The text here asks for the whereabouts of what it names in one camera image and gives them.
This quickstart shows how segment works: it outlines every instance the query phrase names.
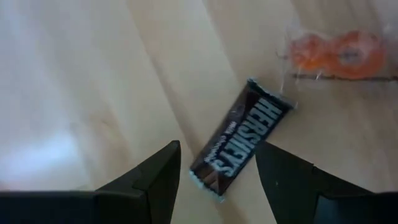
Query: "brown wrapper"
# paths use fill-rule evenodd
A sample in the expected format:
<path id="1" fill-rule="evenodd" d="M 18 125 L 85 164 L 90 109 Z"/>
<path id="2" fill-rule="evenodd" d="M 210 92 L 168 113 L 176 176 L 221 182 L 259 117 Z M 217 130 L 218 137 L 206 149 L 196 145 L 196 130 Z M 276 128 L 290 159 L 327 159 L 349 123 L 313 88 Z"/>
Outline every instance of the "brown wrapper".
<path id="1" fill-rule="evenodd" d="M 192 179 L 219 199 L 279 121 L 293 107 L 248 80 L 223 122 L 190 167 Z"/>

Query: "clear plastic wrapper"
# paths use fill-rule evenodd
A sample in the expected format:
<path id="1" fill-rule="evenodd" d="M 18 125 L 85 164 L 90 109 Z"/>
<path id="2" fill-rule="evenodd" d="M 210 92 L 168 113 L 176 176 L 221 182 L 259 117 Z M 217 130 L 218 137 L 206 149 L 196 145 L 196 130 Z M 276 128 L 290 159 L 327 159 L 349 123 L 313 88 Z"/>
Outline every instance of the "clear plastic wrapper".
<path id="1" fill-rule="evenodd" d="M 300 80 L 396 80 L 391 55 L 392 29 L 383 35 L 365 30 L 349 30 L 329 36 L 301 28 L 289 28 L 279 57 L 284 84 Z"/>

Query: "light wood surface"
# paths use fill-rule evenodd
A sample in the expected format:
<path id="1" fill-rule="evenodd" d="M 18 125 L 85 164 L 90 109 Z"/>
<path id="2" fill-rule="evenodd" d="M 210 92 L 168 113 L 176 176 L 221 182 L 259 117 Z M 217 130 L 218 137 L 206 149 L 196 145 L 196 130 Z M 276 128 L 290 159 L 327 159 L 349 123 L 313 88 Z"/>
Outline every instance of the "light wood surface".
<path id="1" fill-rule="evenodd" d="M 254 160 L 222 204 L 189 180 L 190 163 L 247 77 L 279 90 L 287 26 L 382 32 L 398 27 L 390 3 L 1 1 L 0 190 L 96 189 L 179 139 L 173 223 L 275 223 Z M 284 93 L 298 108 L 271 143 L 369 190 L 398 190 L 396 83 L 286 80 Z"/>

